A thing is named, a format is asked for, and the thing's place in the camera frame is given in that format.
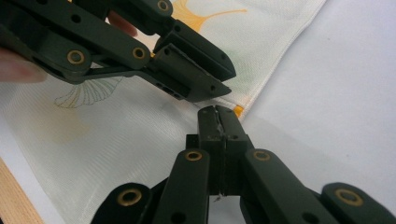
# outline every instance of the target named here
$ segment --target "white surface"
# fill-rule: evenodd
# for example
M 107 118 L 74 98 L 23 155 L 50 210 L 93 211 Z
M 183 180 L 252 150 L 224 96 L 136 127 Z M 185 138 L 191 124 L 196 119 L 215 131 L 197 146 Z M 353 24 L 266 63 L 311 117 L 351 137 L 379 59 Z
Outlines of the white surface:
M 395 15 L 391 0 L 328 1 L 243 122 L 255 147 L 274 151 L 307 187 L 320 191 L 325 184 L 346 182 L 393 214 Z M 0 124 L 2 147 L 6 144 L 1 157 L 46 223 L 61 223 Z M 238 206 L 235 198 L 212 203 L 209 223 L 243 222 Z

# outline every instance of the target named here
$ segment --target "black mechanical linkage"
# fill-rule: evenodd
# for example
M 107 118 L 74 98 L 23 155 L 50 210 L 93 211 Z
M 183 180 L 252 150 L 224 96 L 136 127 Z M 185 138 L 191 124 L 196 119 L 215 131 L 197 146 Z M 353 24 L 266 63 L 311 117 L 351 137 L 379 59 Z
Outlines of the black mechanical linkage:
M 355 187 L 330 184 L 321 195 L 307 189 L 274 153 L 254 148 L 235 113 L 226 107 L 201 109 L 198 130 L 187 135 L 186 150 L 177 155 L 169 179 L 145 191 L 151 200 L 142 202 L 147 207 L 141 209 L 143 221 L 130 223 L 204 224 L 208 196 L 222 194 L 240 196 L 247 224 L 396 224 L 392 213 Z M 95 220 L 101 213 L 119 209 L 102 209 L 117 197 L 120 191 L 115 189 L 93 223 L 100 223 Z
M 173 97 L 199 102 L 231 92 L 228 56 L 171 17 L 168 0 L 0 0 L 0 44 L 63 81 L 140 76 Z M 160 35 L 151 54 L 107 24 L 113 10 L 147 35 Z

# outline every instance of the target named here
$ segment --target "yellow floral pattern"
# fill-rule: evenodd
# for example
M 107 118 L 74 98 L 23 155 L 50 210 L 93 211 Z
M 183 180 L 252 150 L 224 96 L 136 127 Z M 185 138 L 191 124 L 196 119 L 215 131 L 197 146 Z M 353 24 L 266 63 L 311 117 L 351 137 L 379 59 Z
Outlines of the yellow floral pattern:
M 247 12 L 246 9 L 238 9 L 238 10 L 218 12 L 209 16 L 198 16 L 187 8 L 187 2 L 188 0 L 176 0 L 175 2 L 173 2 L 172 5 L 174 8 L 174 12 L 172 14 L 172 17 L 177 20 L 183 21 L 188 26 L 190 26 L 190 28 L 193 29 L 195 32 L 199 32 L 204 22 L 212 17 L 226 13 Z

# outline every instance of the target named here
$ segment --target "fabric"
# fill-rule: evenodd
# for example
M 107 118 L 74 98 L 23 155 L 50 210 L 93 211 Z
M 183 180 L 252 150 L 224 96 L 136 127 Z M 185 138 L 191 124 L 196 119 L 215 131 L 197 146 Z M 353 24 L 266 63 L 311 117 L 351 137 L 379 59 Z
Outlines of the fabric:
M 0 108 L 44 191 L 66 223 L 89 223 L 115 187 L 165 179 L 185 135 L 196 133 L 206 105 L 233 108 L 240 119 L 282 55 L 324 0 L 176 0 L 174 17 L 224 50 L 237 77 L 233 92 L 199 104 L 178 101 L 139 77 L 72 86 L 0 84 Z M 152 46 L 156 37 L 139 36 Z

